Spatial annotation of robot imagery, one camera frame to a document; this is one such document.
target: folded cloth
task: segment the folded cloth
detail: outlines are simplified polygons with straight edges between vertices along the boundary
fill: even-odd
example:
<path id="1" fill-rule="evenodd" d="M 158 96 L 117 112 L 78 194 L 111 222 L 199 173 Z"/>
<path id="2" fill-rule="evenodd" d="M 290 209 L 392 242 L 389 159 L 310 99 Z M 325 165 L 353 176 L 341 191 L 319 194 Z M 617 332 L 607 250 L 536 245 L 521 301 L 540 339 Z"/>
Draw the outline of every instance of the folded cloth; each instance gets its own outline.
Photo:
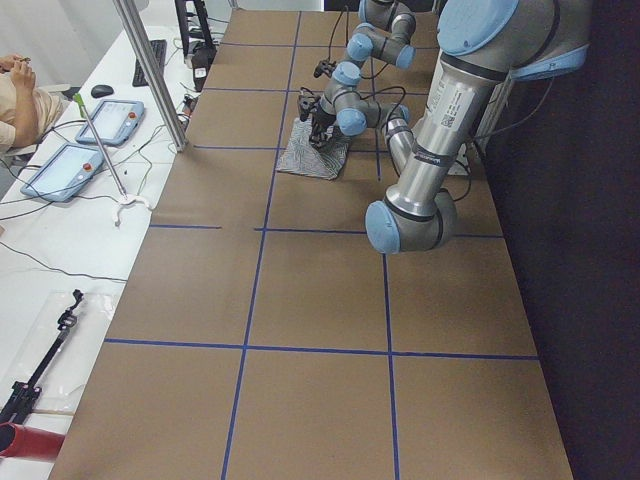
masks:
<path id="1" fill-rule="evenodd" d="M 335 179 L 344 166 L 351 138 L 344 135 L 338 127 L 330 127 L 327 133 L 331 138 L 326 145 L 316 150 L 309 143 L 311 118 L 305 122 L 296 118 L 287 148 L 276 164 L 276 171 L 326 180 Z"/>

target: black keyboard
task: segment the black keyboard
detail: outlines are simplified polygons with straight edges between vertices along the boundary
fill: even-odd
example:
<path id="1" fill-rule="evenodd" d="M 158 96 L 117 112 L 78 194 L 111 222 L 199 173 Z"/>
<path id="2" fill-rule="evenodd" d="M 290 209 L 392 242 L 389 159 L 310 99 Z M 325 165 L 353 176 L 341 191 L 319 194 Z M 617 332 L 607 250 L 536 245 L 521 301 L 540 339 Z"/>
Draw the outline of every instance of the black keyboard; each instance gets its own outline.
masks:
<path id="1" fill-rule="evenodd" d="M 166 40 L 151 40 L 151 50 L 153 50 L 153 55 L 156 57 L 158 61 L 158 66 L 160 67 L 160 73 L 164 72 L 164 59 L 167 55 L 167 41 Z M 144 72 L 142 71 L 142 65 L 140 62 L 136 60 L 136 67 L 133 72 L 133 82 L 131 83 L 134 87 L 144 87 L 145 85 L 149 85 L 147 79 L 144 77 Z"/>

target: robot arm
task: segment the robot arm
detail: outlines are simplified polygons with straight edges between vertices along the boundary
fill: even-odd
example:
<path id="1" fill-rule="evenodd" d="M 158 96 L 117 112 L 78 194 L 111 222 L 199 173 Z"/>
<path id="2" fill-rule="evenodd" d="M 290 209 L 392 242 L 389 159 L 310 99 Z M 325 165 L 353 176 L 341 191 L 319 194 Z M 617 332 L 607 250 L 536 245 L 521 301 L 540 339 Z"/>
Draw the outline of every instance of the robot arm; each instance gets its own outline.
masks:
<path id="1" fill-rule="evenodd" d="M 452 236 L 456 209 L 449 193 L 441 187 L 472 123 L 493 88 L 507 75 L 518 81 L 534 80 L 582 66 L 588 48 L 591 3 L 591 0 L 449 0 L 438 23 L 443 73 L 429 94 L 424 116 L 413 129 L 407 125 L 406 111 L 402 109 L 396 109 L 399 112 L 396 115 L 382 117 L 382 123 L 370 121 L 374 117 L 373 107 L 361 103 L 355 92 L 359 75 L 354 68 L 359 71 L 364 53 L 356 58 L 351 54 L 355 50 L 349 53 L 347 48 L 352 56 L 348 60 L 356 63 L 349 61 L 351 66 L 345 69 L 357 81 L 345 86 L 340 74 L 336 78 L 336 68 L 318 111 L 328 115 L 325 121 L 337 119 L 347 135 L 357 135 L 374 126 L 385 133 L 401 175 L 387 189 L 385 198 L 367 209 L 367 235 L 376 250 L 382 253 L 429 250 Z M 363 31 L 373 30 L 373 25 L 392 32 L 396 25 L 397 30 L 389 38 L 408 46 L 413 33 L 409 20 L 412 16 L 402 7 L 393 1 L 361 0 L 360 18 L 371 23 L 360 25 L 356 32 L 367 33 L 374 47 L 369 49 L 367 42 L 365 52 L 381 55 L 380 48 L 376 48 L 380 45 L 378 37 Z"/>

